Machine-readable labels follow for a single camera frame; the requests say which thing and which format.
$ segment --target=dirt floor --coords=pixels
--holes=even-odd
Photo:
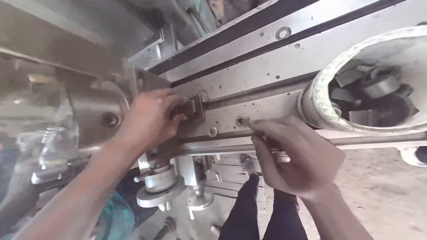
[[[357,218],[376,240],[427,239],[427,168],[414,167],[402,161],[395,148],[347,150],[335,183]],[[165,240],[215,240],[212,224],[222,225],[233,207],[234,199],[215,196],[214,203],[190,220],[185,190],[173,202],[170,212],[157,211],[144,222],[130,239],[151,240],[166,216],[177,221],[177,230]],[[266,187],[265,202],[258,204],[260,236],[272,212],[272,189]],[[314,222],[300,202],[300,217],[310,240],[319,239]]]

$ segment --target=leg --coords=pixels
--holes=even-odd
[[[307,240],[298,209],[295,195],[274,189],[273,214],[263,239]]]
[[[252,174],[240,189],[218,240],[259,240],[257,192],[260,177]]]

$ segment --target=right hand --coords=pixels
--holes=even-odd
[[[281,123],[260,120],[249,124],[252,141],[267,185],[301,198],[315,197],[330,186],[345,154],[296,117]],[[290,162],[276,162],[264,139],[277,141]]]

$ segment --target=bolt hole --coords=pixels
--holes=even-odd
[[[120,123],[119,117],[112,112],[101,114],[101,125],[105,127],[115,127]]]

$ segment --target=black rubber strip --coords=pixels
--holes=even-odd
[[[406,0],[380,0],[380,1],[377,1],[375,3],[372,3],[370,5],[362,7],[360,9],[349,12],[349,13],[347,13],[343,16],[340,16],[338,18],[329,20],[329,21],[321,23],[317,26],[314,26],[314,27],[308,28],[306,30],[303,30],[301,32],[298,32],[298,33],[291,35],[285,39],[270,43],[270,44],[265,45],[265,46],[262,46],[260,48],[255,49],[255,50],[252,50],[248,53],[237,56],[233,59],[222,62],[220,64],[217,64],[215,66],[207,68],[205,70],[202,70],[202,71],[195,73],[193,75],[184,77],[180,80],[172,82],[171,86],[172,86],[172,88],[174,88],[174,87],[179,86],[181,84],[191,82],[195,79],[201,78],[201,77],[209,75],[211,73],[215,73],[215,72],[222,70],[224,68],[228,68],[230,66],[236,65],[236,64],[241,63],[243,61],[247,61],[247,60],[252,59],[254,57],[257,57],[259,55],[271,52],[271,51],[276,50],[278,48],[287,46],[289,44],[292,44],[292,43],[295,43],[295,42],[300,41],[302,39],[308,38],[310,36],[319,34],[319,33],[324,32],[326,30],[337,27],[339,25],[351,22],[353,20],[364,17],[366,15],[375,13],[375,12],[380,11],[382,9],[386,9],[388,7],[391,7],[395,4],[398,4],[398,3],[401,3],[404,1],[406,1]]]
[[[165,73],[177,66],[208,53],[222,45],[232,42],[250,32],[275,22],[319,0],[279,0],[233,26],[207,38],[184,52],[153,66],[148,71],[156,75]]]

